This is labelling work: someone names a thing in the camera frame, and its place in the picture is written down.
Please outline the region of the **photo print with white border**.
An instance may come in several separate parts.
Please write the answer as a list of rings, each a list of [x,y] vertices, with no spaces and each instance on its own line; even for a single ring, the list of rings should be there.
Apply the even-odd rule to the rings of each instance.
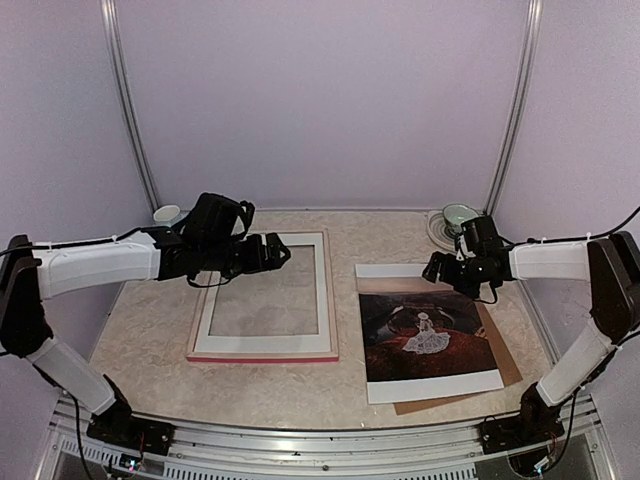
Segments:
[[[437,400],[504,386],[486,307],[417,264],[355,268],[370,404]]]

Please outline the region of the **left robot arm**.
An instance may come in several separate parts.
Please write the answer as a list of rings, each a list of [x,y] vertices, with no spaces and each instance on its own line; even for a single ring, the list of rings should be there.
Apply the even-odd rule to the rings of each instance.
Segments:
[[[275,233],[231,234],[210,244],[190,242],[169,227],[136,229],[122,237],[67,244],[32,243],[16,236],[1,267],[1,345],[28,361],[49,383],[84,406],[121,445],[140,424],[118,387],[58,335],[48,307],[83,293],[110,292],[130,281],[184,278],[217,272],[222,283],[274,271],[291,257]]]

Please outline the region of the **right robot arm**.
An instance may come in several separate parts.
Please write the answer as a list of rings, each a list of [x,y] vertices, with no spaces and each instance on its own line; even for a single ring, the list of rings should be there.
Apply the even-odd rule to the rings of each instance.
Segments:
[[[496,290],[509,281],[538,293],[546,316],[566,314],[575,339],[552,369],[522,395],[511,433],[535,442],[555,423],[561,406],[605,368],[625,339],[639,327],[639,247],[627,231],[603,238],[506,246],[497,237],[468,235],[467,255],[435,252],[422,276],[445,283],[473,300],[482,285]]]

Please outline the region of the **green teacup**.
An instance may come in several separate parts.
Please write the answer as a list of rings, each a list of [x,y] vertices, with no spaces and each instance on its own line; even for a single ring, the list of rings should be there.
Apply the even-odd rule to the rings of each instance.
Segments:
[[[480,216],[475,209],[465,204],[449,204],[442,209],[447,229],[454,234],[462,231],[462,224]]]

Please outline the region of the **white paper cup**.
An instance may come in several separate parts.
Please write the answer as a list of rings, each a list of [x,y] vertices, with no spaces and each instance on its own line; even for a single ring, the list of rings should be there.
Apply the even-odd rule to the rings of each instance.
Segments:
[[[164,205],[153,213],[155,226],[173,227],[186,216],[178,205]]]

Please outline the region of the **brown backing board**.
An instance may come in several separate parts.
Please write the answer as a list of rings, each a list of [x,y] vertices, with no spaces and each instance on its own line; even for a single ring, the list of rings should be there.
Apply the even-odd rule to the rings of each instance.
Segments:
[[[491,350],[500,371],[503,384],[505,387],[515,385],[516,383],[523,380],[522,374],[520,373],[513,357],[511,356],[511,353],[509,352],[509,349],[507,348],[507,345],[505,344],[505,341],[503,340],[486,307],[478,303],[476,303],[476,307],[482,320],[482,324],[485,328],[486,337],[491,346]],[[410,413],[425,411],[431,408],[453,404],[454,402],[467,400],[479,395],[480,392],[477,392],[429,400],[400,402],[394,404],[394,409],[397,415],[406,415]]]

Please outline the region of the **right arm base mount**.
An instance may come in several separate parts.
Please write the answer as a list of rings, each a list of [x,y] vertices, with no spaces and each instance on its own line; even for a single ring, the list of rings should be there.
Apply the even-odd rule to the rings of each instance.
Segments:
[[[559,420],[527,424],[519,415],[485,419],[479,425],[482,451],[485,455],[500,453],[547,442],[565,433]]]

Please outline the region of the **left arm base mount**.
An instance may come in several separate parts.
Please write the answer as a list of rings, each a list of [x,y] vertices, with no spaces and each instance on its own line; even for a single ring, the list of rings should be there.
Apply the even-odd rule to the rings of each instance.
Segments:
[[[87,428],[89,438],[142,454],[167,456],[175,426],[161,421],[131,417],[123,428],[111,428],[97,419]]]

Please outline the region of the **right aluminium post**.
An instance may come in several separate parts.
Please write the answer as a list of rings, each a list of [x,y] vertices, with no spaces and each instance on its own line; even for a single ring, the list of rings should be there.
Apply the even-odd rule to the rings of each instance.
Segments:
[[[483,208],[483,212],[488,215],[494,215],[498,209],[500,198],[507,182],[508,171],[513,160],[535,62],[542,11],[543,2],[541,0],[530,0],[528,2],[523,41],[516,72],[516,82],[507,117],[506,130]]]

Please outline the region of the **aluminium post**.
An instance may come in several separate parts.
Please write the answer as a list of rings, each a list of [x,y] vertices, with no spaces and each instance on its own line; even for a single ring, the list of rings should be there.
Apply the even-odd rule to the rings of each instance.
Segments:
[[[528,2],[523,41],[516,72],[516,82],[507,117],[506,130],[483,208],[483,212],[488,215],[494,215],[498,209],[500,198],[507,182],[508,171],[513,160],[535,62],[542,11],[543,2],[541,0],[530,0]]]
[[[117,2],[114,0],[101,0],[100,10],[116,91],[131,145],[135,166],[140,178],[146,202],[151,213],[154,213],[154,211],[160,206],[159,195],[151,167],[147,159],[135,111],[133,96],[129,85],[124,49],[119,30]]]

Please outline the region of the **aluminium front rail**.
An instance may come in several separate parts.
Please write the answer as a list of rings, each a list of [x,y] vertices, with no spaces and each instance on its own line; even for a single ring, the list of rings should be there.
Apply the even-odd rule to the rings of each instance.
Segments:
[[[124,469],[127,449],[76,428],[88,415],[61,398],[44,437],[37,479],[513,479],[522,450],[486,454],[477,419],[391,429],[268,430],[174,420],[165,455],[144,452]]]

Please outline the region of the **left aluminium post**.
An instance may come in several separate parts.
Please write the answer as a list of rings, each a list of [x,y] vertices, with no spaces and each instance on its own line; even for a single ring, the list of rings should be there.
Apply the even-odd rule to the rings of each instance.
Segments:
[[[119,30],[117,2],[114,0],[101,0],[100,10],[116,91],[131,145],[135,166],[140,178],[146,202],[151,213],[154,213],[154,211],[160,206],[159,195],[151,167],[147,159],[135,111],[133,96],[129,85],[124,49]]]

